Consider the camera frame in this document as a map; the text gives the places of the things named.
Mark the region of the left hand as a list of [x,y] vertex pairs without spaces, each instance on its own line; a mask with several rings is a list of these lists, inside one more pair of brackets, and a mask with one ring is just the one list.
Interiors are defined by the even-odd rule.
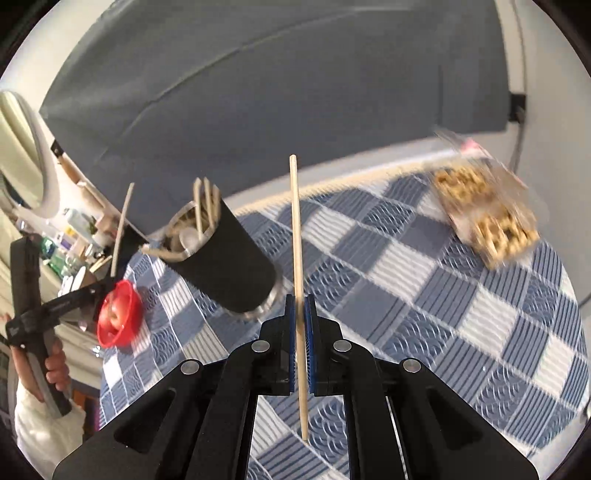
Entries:
[[[43,403],[44,397],[42,391],[34,378],[26,353],[20,347],[11,346],[10,349],[20,383],[39,402]],[[66,364],[63,346],[59,338],[55,339],[52,354],[45,360],[45,367],[47,369],[45,375],[46,381],[54,385],[58,391],[66,393],[69,390],[71,377]]]

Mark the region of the white forearm sleeve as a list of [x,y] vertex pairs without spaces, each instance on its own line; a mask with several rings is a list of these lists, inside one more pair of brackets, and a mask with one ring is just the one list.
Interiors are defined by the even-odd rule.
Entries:
[[17,445],[44,478],[50,479],[57,465],[83,443],[85,412],[73,401],[65,416],[53,418],[48,407],[19,383],[14,410]]

